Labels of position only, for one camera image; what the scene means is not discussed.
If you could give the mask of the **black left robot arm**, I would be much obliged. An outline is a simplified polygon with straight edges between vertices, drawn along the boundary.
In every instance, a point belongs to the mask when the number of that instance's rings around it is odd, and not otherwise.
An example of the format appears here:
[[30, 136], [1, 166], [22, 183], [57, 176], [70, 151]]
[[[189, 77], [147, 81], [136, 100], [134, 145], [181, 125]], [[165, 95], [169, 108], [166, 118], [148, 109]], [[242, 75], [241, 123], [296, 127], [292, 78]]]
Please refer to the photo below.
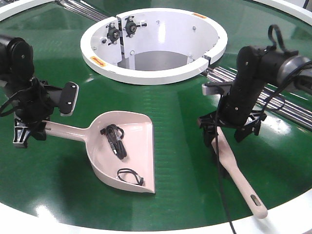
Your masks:
[[27, 148], [30, 136], [45, 140], [42, 121], [54, 111], [48, 91], [34, 72], [32, 46], [22, 38], [1, 35], [0, 85], [7, 101], [0, 107], [0, 115], [14, 114], [13, 144], [17, 148]]

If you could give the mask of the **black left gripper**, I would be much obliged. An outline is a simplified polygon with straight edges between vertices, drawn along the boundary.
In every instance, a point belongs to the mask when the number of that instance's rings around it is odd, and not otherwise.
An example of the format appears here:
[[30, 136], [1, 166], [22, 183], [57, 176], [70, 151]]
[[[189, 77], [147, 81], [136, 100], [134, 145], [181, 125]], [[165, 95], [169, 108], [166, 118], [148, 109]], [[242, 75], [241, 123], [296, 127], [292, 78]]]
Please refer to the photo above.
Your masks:
[[54, 106], [44, 85], [37, 78], [31, 79], [31, 86], [18, 96], [18, 105], [14, 111], [14, 138], [16, 148], [27, 148], [27, 140], [46, 140], [43, 120], [49, 120]]

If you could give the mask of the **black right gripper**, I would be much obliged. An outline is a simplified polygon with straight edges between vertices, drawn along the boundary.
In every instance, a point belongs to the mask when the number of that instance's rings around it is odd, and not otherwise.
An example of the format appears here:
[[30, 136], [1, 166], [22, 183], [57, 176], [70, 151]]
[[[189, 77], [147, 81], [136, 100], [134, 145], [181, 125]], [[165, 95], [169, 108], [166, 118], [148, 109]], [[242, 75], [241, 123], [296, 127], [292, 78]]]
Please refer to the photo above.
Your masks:
[[231, 123], [222, 117], [217, 111], [211, 112], [207, 115], [200, 116], [197, 119], [197, 124], [203, 128], [203, 141], [207, 148], [211, 146], [212, 141], [217, 136], [217, 127], [226, 127], [236, 129], [234, 138], [237, 142], [241, 142], [250, 134], [259, 135], [262, 121], [267, 118], [267, 115], [260, 110], [252, 110], [248, 115], [244, 124]]

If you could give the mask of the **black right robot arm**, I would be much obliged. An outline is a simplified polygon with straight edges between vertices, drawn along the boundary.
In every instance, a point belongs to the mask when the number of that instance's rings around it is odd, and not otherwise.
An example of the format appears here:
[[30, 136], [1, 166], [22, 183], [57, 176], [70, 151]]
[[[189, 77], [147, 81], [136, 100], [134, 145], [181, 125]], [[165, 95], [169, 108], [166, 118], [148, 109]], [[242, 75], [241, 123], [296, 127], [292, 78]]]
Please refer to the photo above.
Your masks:
[[266, 84], [277, 87], [265, 103], [281, 91], [294, 88], [312, 92], [312, 61], [300, 56], [297, 51], [279, 52], [275, 47], [260, 48], [245, 46], [237, 59], [237, 74], [233, 82], [211, 82], [202, 85], [204, 95], [220, 94], [216, 111], [198, 118], [203, 129], [206, 146], [216, 136], [217, 127], [235, 128], [234, 137], [241, 142], [249, 134], [259, 134], [264, 110], [255, 111], [260, 93]]

